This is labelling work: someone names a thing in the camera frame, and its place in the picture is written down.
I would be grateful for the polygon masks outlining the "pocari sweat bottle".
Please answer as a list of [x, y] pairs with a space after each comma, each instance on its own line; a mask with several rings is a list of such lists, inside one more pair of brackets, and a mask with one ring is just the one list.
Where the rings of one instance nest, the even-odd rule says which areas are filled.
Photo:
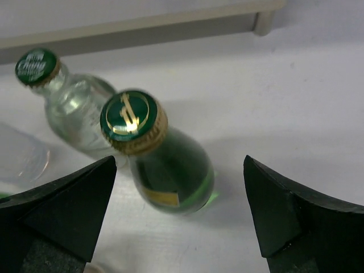
[[49, 149], [43, 142], [1, 123], [1, 193], [34, 187], [48, 162]]

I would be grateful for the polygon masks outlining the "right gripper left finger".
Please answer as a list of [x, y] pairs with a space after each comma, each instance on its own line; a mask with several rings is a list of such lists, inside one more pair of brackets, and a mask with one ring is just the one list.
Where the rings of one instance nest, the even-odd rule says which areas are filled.
[[1, 199], [1, 272], [83, 272], [92, 260], [117, 167], [105, 157]]

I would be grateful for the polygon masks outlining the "green glass bottle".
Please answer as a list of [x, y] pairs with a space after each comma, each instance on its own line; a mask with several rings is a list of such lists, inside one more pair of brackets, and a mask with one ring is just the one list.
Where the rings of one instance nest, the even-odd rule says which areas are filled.
[[134, 184], [155, 209], [190, 214], [214, 190], [214, 168], [204, 148], [171, 126], [160, 102], [141, 89], [113, 95], [100, 114], [103, 136], [127, 157]]

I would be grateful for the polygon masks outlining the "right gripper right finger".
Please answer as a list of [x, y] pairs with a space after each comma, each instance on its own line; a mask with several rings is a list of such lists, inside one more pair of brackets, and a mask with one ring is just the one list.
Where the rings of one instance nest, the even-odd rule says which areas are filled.
[[260, 253], [270, 272], [363, 272], [363, 206], [243, 163]]

